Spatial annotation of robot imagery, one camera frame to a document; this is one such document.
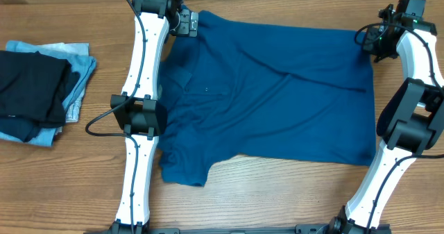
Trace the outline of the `blue polo shirt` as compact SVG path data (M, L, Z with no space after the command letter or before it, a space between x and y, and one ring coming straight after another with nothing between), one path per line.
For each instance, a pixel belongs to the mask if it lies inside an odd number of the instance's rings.
M354 36L200 12L197 36L176 38L160 65L163 180L202 187L238 154L369 165L373 69Z

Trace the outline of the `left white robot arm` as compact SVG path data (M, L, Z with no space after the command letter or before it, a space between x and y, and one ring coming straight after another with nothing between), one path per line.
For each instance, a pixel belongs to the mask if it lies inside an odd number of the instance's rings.
M147 233L153 156L167 126L159 101L158 74L168 36L195 37L198 14L183 0L131 0L135 41L128 76L110 107L126 143L126 167L119 208L109 233Z

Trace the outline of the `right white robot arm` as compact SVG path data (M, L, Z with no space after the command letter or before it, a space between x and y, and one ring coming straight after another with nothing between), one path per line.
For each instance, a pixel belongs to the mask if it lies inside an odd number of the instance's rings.
M355 195L322 228L322 233L390 233L380 224L384 206L399 180L443 132L443 77L436 57L435 24L423 19L426 0L399 0L378 14L380 23L364 26L362 50L400 58L404 81L379 116L379 149Z

